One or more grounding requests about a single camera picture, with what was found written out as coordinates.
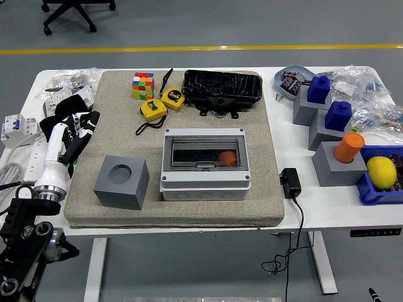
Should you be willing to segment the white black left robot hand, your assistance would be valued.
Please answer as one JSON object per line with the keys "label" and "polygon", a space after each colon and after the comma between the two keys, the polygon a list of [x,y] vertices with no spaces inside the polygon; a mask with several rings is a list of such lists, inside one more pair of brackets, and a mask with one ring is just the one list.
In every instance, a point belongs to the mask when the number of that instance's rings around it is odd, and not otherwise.
{"label": "white black left robot hand", "polygon": [[44,172],[36,180],[36,196],[56,194],[63,199],[67,182],[74,172],[73,163],[89,143],[100,118],[97,111],[72,114],[52,129],[44,158]]}

